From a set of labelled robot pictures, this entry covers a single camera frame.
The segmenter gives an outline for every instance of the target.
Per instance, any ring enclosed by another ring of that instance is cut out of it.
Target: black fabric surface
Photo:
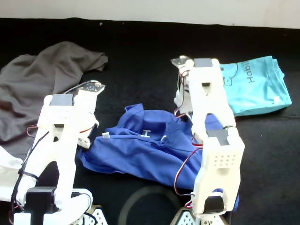
[[[237,118],[246,149],[240,206],[232,224],[300,224],[300,30],[81,19],[0,19],[0,30],[0,67],[20,54],[36,54],[60,41],[106,53],[109,64],[104,72],[92,71],[82,77],[83,81],[98,79],[107,85],[96,107],[99,134],[115,126],[127,105],[143,103],[145,109],[167,111],[175,108],[178,71],[170,63],[172,58],[185,54],[231,63],[272,55],[285,73],[293,104],[279,112]],[[94,203],[104,207],[111,225],[118,224],[120,210],[134,192],[159,185],[127,174],[91,172],[80,162],[77,165],[75,187],[93,193]],[[48,171],[48,177],[51,174],[55,172]],[[169,190],[173,191],[163,187],[163,194],[139,199],[129,211],[127,225],[168,225],[179,208],[178,202],[168,197],[172,196]],[[187,201],[177,199],[182,204]],[[1,203],[1,224],[7,223],[7,212],[8,204]]]

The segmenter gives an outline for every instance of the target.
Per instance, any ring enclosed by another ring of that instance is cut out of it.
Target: white wall
[[[300,28],[300,0],[0,0],[0,17]]]

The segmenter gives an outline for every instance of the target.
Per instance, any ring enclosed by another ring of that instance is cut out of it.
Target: perforated base plate
[[[200,223],[197,223],[196,218],[193,216],[191,210],[181,208],[175,215],[170,225],[228,225],[220,216],[212,216],[207,219],[208,220],[202,219]]]
[[[94,211],[89,215],[82,215],[77,221],[71,225],[108,225],[103,211],[100,207],[93,207]]]
[[[183,211],[176,225],[195,225],[195,220],[189,211]]]

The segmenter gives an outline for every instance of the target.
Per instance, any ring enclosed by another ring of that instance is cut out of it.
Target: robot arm
[[[90,147],[90,135],[99,125],[93,114],[97,95],[104,87],[92,81],[78,87],[75,97],[45,97],[33,147],[19,170],[12,194],[12,205],[18,203],[24,208],[22,213],[13,214],[15,225],[68,225],[91,207],[92,194],[86,189],[73,189],[75,154],[77,144]],[[57,186],[35,187],[52,161],[58,165]]]
[[[245,146],[227,102],[220,64],[217,59],[185,56],[172,63],[185,81],[174,102],[181,106],[180,114],[193,112],[192,134],[203,144],[201,169],[191,195],[193,213],[197,218],[221,215],[234,208]],[[206,130],[205,119],[210,113],[224,129]]]

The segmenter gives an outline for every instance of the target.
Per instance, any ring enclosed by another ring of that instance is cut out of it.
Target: white label
[[[280,102],[280,97],[279,97],[279,96],[275,96],[275,97],[273,98],[273,104],[274,104],[274,105],[278,105],[279,102]]]
[[[103,138],[111,138],[111,136],[109,135],[108,132],[102,133],[102,137],[103,137]]]

